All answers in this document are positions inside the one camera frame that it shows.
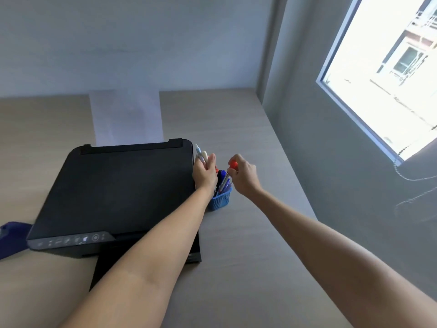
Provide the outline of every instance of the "red pen cap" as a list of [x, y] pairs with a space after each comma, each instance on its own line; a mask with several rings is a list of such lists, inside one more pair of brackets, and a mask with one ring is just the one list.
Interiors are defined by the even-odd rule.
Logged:
[[237, 161], [231, 161], [231, 164], [229, 165], [230, 168], [238, 170], [238, 163]]

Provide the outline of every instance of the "wooden desk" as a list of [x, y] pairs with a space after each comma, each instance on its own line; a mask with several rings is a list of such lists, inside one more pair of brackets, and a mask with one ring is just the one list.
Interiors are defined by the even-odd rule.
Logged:
[[[314, 217], [253, 90], [163, 92], [160, 98], [165, 139], [182, 137], [198, 143], [217, 154], [219, 168], [225, 168], [233, 154], [243, 154], [257, 165], [268, 191]], [[69, 101], [71, 111], [89, 109], [84, 107], [89, 103], [86, 97], [58, 99], [58, 104]], [[82, 134], [71, 128], [66, 139], [69, 144], [78, 141], [71, 147], [92, 141], [92, 126], [82, 125]], [[17, 154], [10, 146], [7, 151], [13, 164]], [[50, 179], [44, 191], [50, 189], [67, 152], [57, 150], [60, 164], [46, 172]], [[21, 193], [23, 187], [15, 191]], [[44, 191], [35, 200], [38, 205], [20, 215], [21, 220], [37, 214]], [[27, 200], [21, 198], [17, 205], [25, 206]], [[8, 215], [1, 222], [8, 220], [20, 219]], [[184, 268], [163, 327], [350, 327], [265, 216], [236, 191], [227, 207], [205, 215], [200, 242], [203, 262]], [[0, 261], [3, 326], [55, 327], [86, 295], [94, 265], [94, 258], [29, 251]]]

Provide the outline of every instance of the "pen holder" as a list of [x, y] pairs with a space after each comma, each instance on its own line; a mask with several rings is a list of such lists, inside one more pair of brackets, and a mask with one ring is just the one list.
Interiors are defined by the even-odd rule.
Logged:
[[221, 195], [212, 198], [208, 204], [208, 209], [210, 211], [216, 211], [217, 209], [225, 207], [227, 204], [229, 204], [229, 198], [231, 196], [231, 192], [232, 192], [232, 187], [231, 189], [222, 193]]

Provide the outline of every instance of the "hand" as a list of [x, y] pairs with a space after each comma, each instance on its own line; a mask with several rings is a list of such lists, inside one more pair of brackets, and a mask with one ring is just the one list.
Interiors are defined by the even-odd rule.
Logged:
[[237, 161], [238, 171], [228, 168], [228, 173], [232, 177], [232, 182], [235, 189], [245, 197], [249, 197], [252, 193], [262, 190], [261, 183], [258, 180], [257, 167], [254, 164], [247, 162], [240, 154], [234, 155], [228, 162]]
[[193, 166], [193, 178], [196, 183], [196, 189], [205, 188], [211, 193], [211, 198], [214, 195], [214, 190], [217, 185], [216, 173], [216, 155], [211, 154], [208, 157], [206, 168], [202, 161], [196, 156]]

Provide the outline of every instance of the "printer lid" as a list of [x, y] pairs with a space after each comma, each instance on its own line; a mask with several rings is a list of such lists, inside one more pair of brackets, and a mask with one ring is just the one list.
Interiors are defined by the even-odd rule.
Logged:
[[166, 143], [73, 149], [28, 239], [106, 231], [147, 232], [195, 190], [193, 145]]

